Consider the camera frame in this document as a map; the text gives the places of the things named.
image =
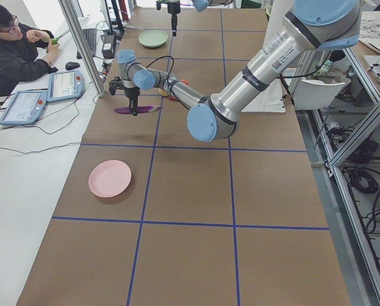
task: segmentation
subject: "pink plate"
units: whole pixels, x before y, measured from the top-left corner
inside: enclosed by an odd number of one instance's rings
[[[131,181],[132,173],[123,161],[104,161],[89,175],[89,189],[96,196],[110,198],[123,192]]]

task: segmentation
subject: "white table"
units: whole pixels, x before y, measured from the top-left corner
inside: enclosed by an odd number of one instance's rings
[[[97,19],[90,18],[82,23],[82,27],[95,27],[97,24]],[[83,61],[76,59],[77,48],[71,34],[65,35],[60,43],[62,52],[55,66],[64,71],[68,61],[80,62],[79,70],[84,75],[85,84],[88,84],[89,76]],[[100,57],[101,46],[99,40],[97,55]],[[100,68],[102,60],[94,60]],[[35,82],[19,84],[14,91],[47,88],[47,84],[48,75]],[[6,129],[0,131],[0,147],[29,152],[78,143],[96,100],[96,91],[91,85],[77,101],[80,114],[69,126],[52,135],[46,135],[37,128]],[[42,117],[72,101],[49,104]],[[76,108],[71,105],[36,125],[48,132],[55,131],[76,114]],[[14,306],[22,292],[78,148],[79,144],[74,144],[33,154],[0,149],[0,306]]]

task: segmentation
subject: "plate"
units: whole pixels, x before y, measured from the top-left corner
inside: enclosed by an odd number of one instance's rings
[[[123,192],[131,182],[131,169],[123,161],[104,161],[89,175],[89,189],[96,196],[110,198]]]
[[[166,32],[160,30],[149,30],[141,33],[138,39],[147,48],[157,48],[166,43],[168,36]]]

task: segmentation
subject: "black box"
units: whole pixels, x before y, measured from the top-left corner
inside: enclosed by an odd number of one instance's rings
[[[105,35],[103,38],[102,55],[104,59],[115,57],[116,41],[114,35]]]

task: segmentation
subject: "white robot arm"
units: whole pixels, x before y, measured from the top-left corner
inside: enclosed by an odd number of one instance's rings
[[[303,51],[341,50],[357,44],[362,4],[363,0],[295,0],[284,16],[282,31],[220,93],[204,96],[172,74],[145,68],[132,50],[118,53],[121,78],[111,82],[110,92],[124,89],[129,105],[135,106],[139,89],[160,88],[189,109],[187,128],[195,139],[230,137],[242,109]]]

